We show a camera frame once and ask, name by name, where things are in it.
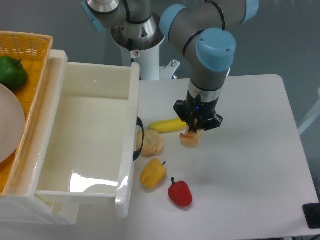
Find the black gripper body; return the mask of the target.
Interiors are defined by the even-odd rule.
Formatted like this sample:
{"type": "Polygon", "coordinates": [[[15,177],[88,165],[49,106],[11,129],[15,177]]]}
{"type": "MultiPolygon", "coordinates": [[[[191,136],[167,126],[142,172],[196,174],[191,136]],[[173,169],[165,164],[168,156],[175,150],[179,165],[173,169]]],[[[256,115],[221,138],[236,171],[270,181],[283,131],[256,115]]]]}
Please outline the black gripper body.
{"type": "Polygon", "coordinates": [[[219,128],[223,122],[223,117],[216,113],[217,103],[218,99],[204,102],[200,94],[195,98],[187,94],[184,101],[176,101],[173,109],[188,127],[193,122],[193,119],[197,119],[198,130],[209,131],[219,128]]]}

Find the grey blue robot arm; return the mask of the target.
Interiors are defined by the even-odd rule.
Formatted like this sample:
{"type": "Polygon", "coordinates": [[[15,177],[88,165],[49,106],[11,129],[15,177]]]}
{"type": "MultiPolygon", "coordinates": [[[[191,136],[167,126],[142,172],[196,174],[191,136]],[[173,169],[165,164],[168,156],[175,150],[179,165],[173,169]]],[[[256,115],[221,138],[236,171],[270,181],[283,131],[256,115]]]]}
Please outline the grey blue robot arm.
{"type": "Polygon", "coordinates": [[[139,64],[142,80],[160,79],[160,45],[172,44],[191,65],[176,114],[193,132],[220,127],[223,118],[215,109],[236,52],[230,29],[257,14],[257,0],[206,0],[194,10],[174,4],[162,15],[149,0],[84,0],[82,7],[96,30],[110,29],[123,65],[139,64]]]}

